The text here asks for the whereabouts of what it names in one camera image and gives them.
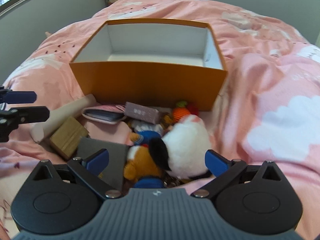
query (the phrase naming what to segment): brown plush toy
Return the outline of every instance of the brown plush toy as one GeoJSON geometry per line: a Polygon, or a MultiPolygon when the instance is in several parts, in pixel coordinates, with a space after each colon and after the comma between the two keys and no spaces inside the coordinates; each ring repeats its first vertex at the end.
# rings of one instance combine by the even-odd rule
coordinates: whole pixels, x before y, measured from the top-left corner
{"type": "Polygon", "coordinates": [[[161,177],[162,170],[150,156],[149,149],[144,146],[133,146],[129,149],[124,177],[136,183],[144,176],[161,177]]]}

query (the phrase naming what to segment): wooden block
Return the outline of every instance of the wooden block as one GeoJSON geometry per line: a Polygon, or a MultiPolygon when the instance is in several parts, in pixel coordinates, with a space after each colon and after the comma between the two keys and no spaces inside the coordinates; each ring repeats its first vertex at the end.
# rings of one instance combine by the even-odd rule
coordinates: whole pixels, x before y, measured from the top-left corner
{"type": "Polygon", "coordinates": [[[89,134],[74,117],[69,117],[50,137],[50,145],[65,160],[69,160],[77,149],[80,139],[89,134]]]}

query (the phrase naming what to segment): bed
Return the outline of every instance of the bed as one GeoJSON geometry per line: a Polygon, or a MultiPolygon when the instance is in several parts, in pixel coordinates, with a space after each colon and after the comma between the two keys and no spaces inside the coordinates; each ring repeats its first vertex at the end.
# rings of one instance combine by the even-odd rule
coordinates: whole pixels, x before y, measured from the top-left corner
{"type": "MultiPolygon", "coordinates": [[[[275,160],[303,203],[296,230],[314,239],[320,233],[320,49],[281,20],[210,0],[119,0],[51,35],[4,85],[35,91],[34,105],[50,110],[83,97],[68,62],[106,20],[129,17],[211,24],[229,71],[212,112],[201,114],[212,149],[249,164],[275,160]]],[[[37,161],[63,163],[31,139],[29,128],[21,125],[0,146],[2,240],[17,233],[10,203],[37,161]]]]}

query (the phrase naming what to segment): orange box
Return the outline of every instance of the orange box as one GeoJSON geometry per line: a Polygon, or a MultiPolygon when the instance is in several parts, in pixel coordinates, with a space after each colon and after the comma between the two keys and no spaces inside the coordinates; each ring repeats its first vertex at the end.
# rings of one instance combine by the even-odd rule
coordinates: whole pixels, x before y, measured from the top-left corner
{"type": "Polygon", "coordinates": [[[227,76],[209,24],[174,19],[106,21],[70,62],[98,102],[210,111],[227,76]]]}

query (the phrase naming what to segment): white plush toy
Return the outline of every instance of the white plush toy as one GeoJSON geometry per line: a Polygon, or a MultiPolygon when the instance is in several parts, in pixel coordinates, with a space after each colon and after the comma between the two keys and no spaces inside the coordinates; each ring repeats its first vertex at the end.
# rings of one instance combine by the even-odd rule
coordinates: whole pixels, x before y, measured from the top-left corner
{"type": "Polygon", "coordinates": [[[211,149],[204,122],[196,115],[183,117],[162,139],[149,142],[149,152],[157,166],[179,179],[208,177],[204,155],[211,149]]]}

